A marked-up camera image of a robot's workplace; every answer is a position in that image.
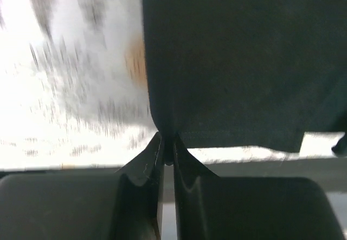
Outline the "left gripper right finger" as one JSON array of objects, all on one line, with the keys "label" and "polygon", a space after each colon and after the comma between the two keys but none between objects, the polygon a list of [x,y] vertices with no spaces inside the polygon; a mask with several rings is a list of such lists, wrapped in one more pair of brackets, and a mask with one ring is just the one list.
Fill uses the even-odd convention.
[{"label": "left gripper right finger", "polygon": [[179,239],[343,239],[323,189],[307,178],[220,177],[173,143]]}]

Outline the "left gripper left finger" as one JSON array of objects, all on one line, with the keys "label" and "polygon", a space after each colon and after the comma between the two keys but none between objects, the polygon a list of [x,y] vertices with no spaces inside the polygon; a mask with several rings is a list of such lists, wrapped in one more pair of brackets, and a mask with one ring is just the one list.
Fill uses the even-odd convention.
[{"label": "left gripper left finger", "polygon": [[120,169],[1,173],[1,239],[160,239],[164,141]]}]

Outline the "black t-shirt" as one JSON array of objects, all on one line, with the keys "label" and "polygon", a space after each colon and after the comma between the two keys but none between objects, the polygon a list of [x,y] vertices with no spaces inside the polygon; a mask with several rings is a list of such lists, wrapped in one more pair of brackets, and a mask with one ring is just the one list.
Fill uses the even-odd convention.
[{"label": "black t-shirt", "polygon": [[346,0],[142,0],[152,118],[188,148],[346,131]]}]

